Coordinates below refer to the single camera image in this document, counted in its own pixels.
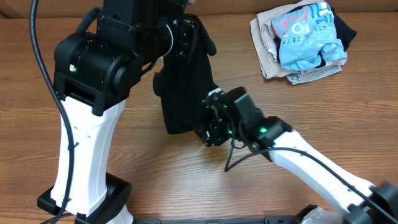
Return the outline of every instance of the stack of folded shirts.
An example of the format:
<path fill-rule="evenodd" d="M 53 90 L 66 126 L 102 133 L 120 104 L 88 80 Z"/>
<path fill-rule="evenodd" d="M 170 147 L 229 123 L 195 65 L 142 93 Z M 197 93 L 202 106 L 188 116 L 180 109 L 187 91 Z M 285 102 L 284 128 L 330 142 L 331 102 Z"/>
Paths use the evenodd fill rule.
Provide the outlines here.
<path fill-rule="evenodd" d="M 303 0 L 262 12 L 250 22 L 265 78 L 305 83 L 342 71 L 356 31 L 323 0 Z"/>

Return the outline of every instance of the wooden table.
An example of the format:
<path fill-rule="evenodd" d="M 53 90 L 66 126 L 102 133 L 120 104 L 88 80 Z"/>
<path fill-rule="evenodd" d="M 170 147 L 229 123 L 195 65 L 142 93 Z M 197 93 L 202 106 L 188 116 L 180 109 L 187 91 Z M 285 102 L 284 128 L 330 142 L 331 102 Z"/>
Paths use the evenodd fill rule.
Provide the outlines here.
<path fill-rule="evenodd" d="M 297 86 L 263 79 L 249 29 L 255 15 L 201 17 L 218 48 L 210 58 L 215 82 L 227 91 L 245 86 L 264 114 L 291 124 L 354 175 L 398 185 L 398 13 L 340 16 L 358 31 L 348 63 Z M 55 46 L 79 22 L 37 21 L 50 74 Z M 0 223 L 38 223 L 51 217 L 36 198 L 55 182 L 60 117 L 32 53 L 28 20 L 2 19 L 0 30 Z M 108 162 L 108 172 L 132 184 L 127 206 L 137 218 L 261 218 L 293 215 L 309 203 L 330 208 L 261 156 L 224 173 L 229 144 L 207 149 L 194 133 L 168 135 L 153 74 L 132 88 Z"/>

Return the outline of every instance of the black cloth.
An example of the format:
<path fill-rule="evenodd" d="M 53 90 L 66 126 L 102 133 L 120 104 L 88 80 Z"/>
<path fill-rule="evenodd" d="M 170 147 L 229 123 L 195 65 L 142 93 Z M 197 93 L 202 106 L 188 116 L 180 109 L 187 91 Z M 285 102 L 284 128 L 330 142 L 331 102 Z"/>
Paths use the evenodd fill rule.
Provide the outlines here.
<path fill-rule="evenodd" d="M 298 6 L 294 9 L 290 10 L 288 13 L 302 9 L 304 6 Z M 351 43 L 351 41 L 353 41 L 357 32 L 355 30 L 353 30 L 351 27 L 349 27 L 339 16 L 337 16 L 337 14 L 335 12 L 335 8 L 332 8 L 331 11 L 335 15 L 335 20 L 333 21 L 333 23 L 335 24 L 335 27 L 336 27 L 337 39 L 341 40 L 341 43 L 343 44 L 343 47 L 344 47 L 344 51 L 347 51 L 349 44 Z M 275 37 L 274 41 L 276 43 L 276 49 L 277 49 L 276 50 L 276 59 L 278 60 L 278 62 L 280 62 L 279 49 L 280 49 L 281 40 L 278 37 Z M 322 59 L 321 64 L 319 66 L 317 66 L 316 68 L 322 68 L 325 65 L 326 65 L 326 62 Z"/>
<path fill-rule="evenodd" d="M 182 66 L 181 62 L 165 57 L 164 67 L 154 77 L 154 92 L 162 101 L 164 123 L 169 134 L 194 129 L 204 114 L 202 100 L 209 91 L 218 88 L 207 56 L 217 53 L 216 45 L 199 18 L 189 16 L 198 22 L 199 29 L 192 60 Z"/>

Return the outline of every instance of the black garment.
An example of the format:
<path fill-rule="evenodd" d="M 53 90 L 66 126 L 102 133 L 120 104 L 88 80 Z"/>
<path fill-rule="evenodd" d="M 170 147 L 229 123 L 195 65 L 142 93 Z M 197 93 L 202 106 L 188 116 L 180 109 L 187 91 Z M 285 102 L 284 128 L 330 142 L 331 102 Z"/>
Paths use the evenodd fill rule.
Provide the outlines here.
<path fill-rule="evenodd" d="M 304 6 L 298 6 L 294 9 L 290 10 L 288 13 L 302 9 Z M 355 38 L 357 32 L 355 30 L 353 30 L 352 28 L 350 28 L 339 16 L 337 16 L 337 14 L 335 12 L 335 8 L 332 8 L 331 11 L 335 15 L 335 20 L 333 21 L 333 23 L 335 24 L 335 27 L 336 27 L 337 39 L 341 40 L 341 43 L 343 44 L 343 47 L 344 47 L 344 51 L 347 51 L 347 49 L 349 47 L 349 43 L 351 43 L 351 41 Z M 275 37 L 274 41 L 276 43 L 276 49 L 277 49 L 276 50 L 276 59 L 278 60 L 278 62 L 280 62 L 279 49 L 280 49 L 281 40 L 278 37 Z M 319 66 L 317 66 L 316 68 L 322 68 L 325 65 L 326 65 L 326 62 L 322 59 L 321 64 Z"/>
<path fill-rule="evenodd" d="M 217 53 L 205 27 L 195 15 L 199 34 L 195 52 L 189 65 L 168 57 L 164 67 L 154 77 L 154 92 L 162 100 L 164 123 L 169 134 L 191 131 L 203 116 L 202 100 L 218 86 L 213 81 L 208 54 Z"/>

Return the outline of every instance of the blue t-shirt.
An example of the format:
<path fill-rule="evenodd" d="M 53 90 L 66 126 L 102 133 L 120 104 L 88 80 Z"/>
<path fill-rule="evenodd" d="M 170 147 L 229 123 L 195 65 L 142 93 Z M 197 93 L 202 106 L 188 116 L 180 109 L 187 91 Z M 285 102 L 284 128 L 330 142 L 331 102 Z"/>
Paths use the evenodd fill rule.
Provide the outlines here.
<path fill-rule="evenodd" d="M 326 62 L 346 59 L 334 18 L 330 6 L 320 2 L 273 19 L 272 27 L 281 40 L 280 66 L 302 71 L 319 66 L 321 56 Z"/>

